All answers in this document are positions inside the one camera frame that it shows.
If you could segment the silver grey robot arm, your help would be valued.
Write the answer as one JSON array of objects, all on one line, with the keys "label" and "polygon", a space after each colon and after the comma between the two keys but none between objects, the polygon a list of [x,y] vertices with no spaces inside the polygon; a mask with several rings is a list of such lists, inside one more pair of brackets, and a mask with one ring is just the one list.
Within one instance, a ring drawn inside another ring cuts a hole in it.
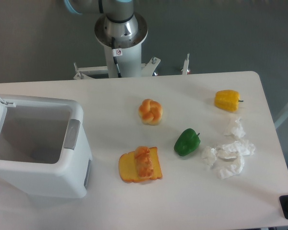
[{"label": "silver grey robot arm", "polygon": [[133,0],[64,0],[63,3],[73,14],[105,14],[114,23],[127,22],[134,15]]}]

